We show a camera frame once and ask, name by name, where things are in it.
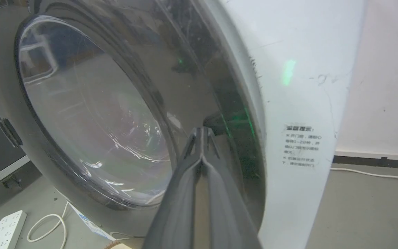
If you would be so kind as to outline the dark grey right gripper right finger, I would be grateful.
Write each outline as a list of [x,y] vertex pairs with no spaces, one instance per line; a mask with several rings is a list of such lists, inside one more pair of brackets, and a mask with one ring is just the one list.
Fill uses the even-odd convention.
[[207,127],[202,127],[202,173],[209,192],[210,248],[261,249],[248,209]]

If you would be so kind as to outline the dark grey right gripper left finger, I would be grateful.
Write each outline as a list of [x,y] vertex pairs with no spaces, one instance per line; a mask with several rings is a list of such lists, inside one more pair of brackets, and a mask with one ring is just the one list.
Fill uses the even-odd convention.
[[193,249],[196,184],[201,173],[201,132],[194,128],[175,167],[144,249]]

